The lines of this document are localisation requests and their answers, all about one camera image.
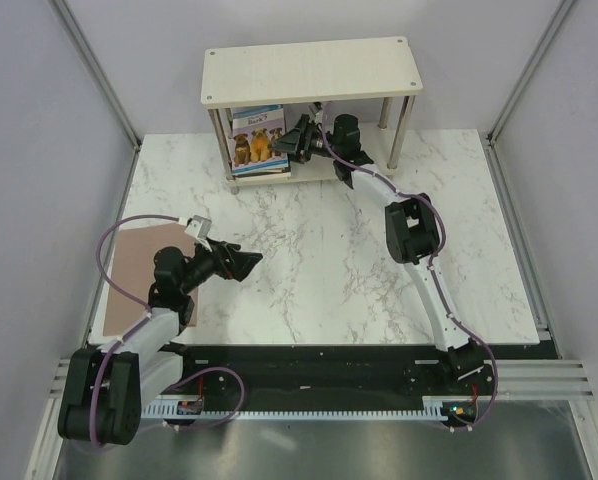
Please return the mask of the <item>red cream cover book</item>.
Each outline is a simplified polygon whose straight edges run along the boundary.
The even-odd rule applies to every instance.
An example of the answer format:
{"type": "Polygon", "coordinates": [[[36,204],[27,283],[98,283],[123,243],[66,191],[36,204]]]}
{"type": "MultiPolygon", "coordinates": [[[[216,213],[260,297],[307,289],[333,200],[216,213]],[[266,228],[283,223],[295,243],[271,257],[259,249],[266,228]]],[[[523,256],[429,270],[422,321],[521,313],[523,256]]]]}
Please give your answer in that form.
{"type": "Polygon", "coordinates": [[[289,178],[291,176],[291,168],[286,167],[283,169],[274,170],[252,170],[245,173],[234,174],[235,180],[240,181],[254,181],[258,179],[278,179],[278,178],[289,178]]]}

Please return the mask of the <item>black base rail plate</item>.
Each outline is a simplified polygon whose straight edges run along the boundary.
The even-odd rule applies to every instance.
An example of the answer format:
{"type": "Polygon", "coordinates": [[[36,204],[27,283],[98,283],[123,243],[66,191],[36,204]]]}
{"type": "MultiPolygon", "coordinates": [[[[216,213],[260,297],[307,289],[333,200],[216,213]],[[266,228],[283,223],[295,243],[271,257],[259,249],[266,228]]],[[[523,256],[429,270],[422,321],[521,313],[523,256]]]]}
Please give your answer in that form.
{"type": "Polygon", "coordinates": [[[431,346],[188,346],[170,394],[201,394],[207,410],[415,410],[426,397],[484,400],[495,376],[481,349],[465,364],[431,346]]]}

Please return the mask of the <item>pink file folder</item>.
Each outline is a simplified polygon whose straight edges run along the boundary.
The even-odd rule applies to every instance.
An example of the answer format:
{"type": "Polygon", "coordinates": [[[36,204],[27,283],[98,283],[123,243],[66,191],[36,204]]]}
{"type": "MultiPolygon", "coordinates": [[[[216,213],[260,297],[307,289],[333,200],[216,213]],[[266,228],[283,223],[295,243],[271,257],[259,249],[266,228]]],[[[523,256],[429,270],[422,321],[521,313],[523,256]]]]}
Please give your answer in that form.
{"type": "MultiPolygon", "coordinates": [[[[184,233],[178,223],[135,227],[120,230],[115,244],[111,280],[123,290],[148,302],[154,283],[154,256],[165,247],[176,247],[184,255],[194,255],[194,240],[184,233]]],[[[144,307],[109,288],[103,317],[104,337],[121,335],[135,323],[144,307]]]]}

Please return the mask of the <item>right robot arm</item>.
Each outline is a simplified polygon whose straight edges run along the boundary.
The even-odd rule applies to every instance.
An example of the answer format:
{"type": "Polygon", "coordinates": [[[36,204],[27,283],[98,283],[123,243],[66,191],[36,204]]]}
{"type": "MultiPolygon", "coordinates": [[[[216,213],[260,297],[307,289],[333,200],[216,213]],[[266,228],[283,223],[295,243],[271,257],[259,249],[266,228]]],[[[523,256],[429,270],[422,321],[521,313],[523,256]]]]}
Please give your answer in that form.
{"type": "Polygon", "coordinates": [[[298,163],[314,155],[332,158],[337,178],[383,209],[388,252],[414,282],[432,327],[439,352],[438,384],[448,393],[462,392],[482,360],[475,335],[457,314],[437,262],[446,232],[430,198],[399,191],[380,172],[362,148],[358,120],[352,115],[337,116],[331,132],[304,115],[288,133],[274,137],[271,148],[298,163]]]}

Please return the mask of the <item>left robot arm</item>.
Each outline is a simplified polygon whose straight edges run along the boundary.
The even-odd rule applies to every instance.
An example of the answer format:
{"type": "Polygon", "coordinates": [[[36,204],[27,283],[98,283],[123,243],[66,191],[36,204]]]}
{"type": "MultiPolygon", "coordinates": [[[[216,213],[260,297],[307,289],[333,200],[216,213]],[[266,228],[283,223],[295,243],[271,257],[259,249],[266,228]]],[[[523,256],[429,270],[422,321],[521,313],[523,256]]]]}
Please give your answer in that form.
{"type": "Polygon", "coordinates": [[[177,393],[194,389],[197,367],[165,348],[191,320],[193,291],[213,276],[241,282],[262,258],[238,244],[215,240],[197,245],[193,256],[174,246],[159,250],[141,317],[116,339],[73,353],[59,436],[95,447],[126,445],[136,435],[147,404],[169,387],[177,393]]]}

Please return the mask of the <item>dog picture book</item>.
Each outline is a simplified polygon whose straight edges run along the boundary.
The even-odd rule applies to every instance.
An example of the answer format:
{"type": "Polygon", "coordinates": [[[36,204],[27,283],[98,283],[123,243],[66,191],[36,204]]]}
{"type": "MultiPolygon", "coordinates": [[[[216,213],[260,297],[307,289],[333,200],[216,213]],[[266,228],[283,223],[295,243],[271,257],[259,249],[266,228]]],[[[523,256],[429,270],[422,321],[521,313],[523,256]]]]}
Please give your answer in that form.
{"type": "Polygon", "coordinates": [[[285,133],[282,105],[237,109],[230,140],[232,174],[237,178],[288,177],[288,156],[272,146],[285,133]]]}

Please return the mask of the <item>white two-tier wooden shelf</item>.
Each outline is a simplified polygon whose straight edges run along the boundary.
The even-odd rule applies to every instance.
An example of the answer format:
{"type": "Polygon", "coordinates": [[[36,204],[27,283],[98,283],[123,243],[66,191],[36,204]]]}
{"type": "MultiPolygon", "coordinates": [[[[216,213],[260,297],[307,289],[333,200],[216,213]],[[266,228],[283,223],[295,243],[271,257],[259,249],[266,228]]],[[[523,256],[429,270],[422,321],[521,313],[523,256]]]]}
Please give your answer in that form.
{"type": "Polygon", "coordinates": [[[278,179],[235,180],[228,136],[239,107],[379,99],[377,126],[361,127],[364,148],[385,175],[398,170],[408,121],[423,90],[403,36],[212,48],[206,51],[201,103],[214,127],[231,193],[278,179]]]}

